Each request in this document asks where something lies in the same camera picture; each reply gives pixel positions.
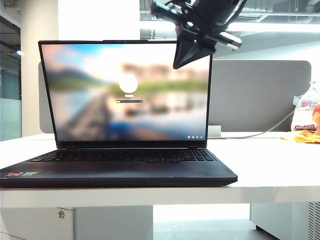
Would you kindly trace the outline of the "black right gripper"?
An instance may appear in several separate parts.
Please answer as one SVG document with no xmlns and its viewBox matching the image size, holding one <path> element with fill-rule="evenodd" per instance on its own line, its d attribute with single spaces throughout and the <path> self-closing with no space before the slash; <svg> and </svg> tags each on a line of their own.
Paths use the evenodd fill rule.
<svg viewBox="0 0 320 240">
<path fill-rule="evenodd" d="M 175 24 L 175 70 L 216 52 L 216 43 L 232 50 L 242 45 L 239 37 L 226 30 L 243 9 L 241 0 L 155 0 L 150 13 Z"/>
</svg>

